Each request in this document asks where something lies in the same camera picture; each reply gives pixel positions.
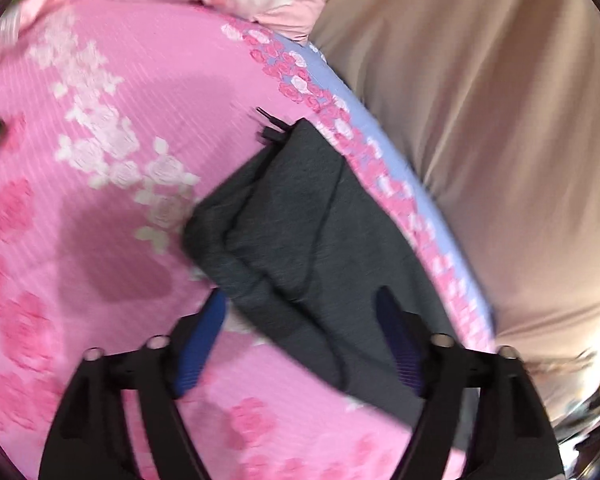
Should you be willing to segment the dark grey pants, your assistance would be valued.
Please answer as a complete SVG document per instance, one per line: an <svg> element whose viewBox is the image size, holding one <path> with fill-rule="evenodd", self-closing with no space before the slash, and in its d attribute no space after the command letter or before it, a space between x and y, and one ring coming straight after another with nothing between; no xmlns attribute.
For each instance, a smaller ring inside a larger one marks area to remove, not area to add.
<svg viewBox="0 0 600 480"><path fill-rule="evenodd" d="M295 361L414 426L422 400L400 382L375 296L388 287L430 330L452 334L434 284L314 125L266 116L262 136L262 150L195 207L184 252Z"/></svg>

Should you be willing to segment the pink floral bed cover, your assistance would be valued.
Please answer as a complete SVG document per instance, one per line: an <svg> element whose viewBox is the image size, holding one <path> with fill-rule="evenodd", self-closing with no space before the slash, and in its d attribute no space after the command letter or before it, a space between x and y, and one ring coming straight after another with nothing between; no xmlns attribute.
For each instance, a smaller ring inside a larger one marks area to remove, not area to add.
<svg viewBox="0 0 600 480"><path fill-rule="evenodd" d="M26 478L84 350L135 349L208 295L181 228L258 150L266 115L317 124L408 236L464 344L492 349L437 208L317 48L201 6L70 3L0 64L0 445Z"/></svg>

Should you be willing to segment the beige fabric headboard cover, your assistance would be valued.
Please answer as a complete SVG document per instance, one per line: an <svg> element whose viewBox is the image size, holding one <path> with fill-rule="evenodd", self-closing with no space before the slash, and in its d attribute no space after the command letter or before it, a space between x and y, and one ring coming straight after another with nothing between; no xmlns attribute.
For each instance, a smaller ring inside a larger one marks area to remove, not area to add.
<svg viewBox="0 0 600 480"><path fill-rule="evenodd" d="M442 211L559 422L600 385L600 12L329 0L312 40Z"/></svg>

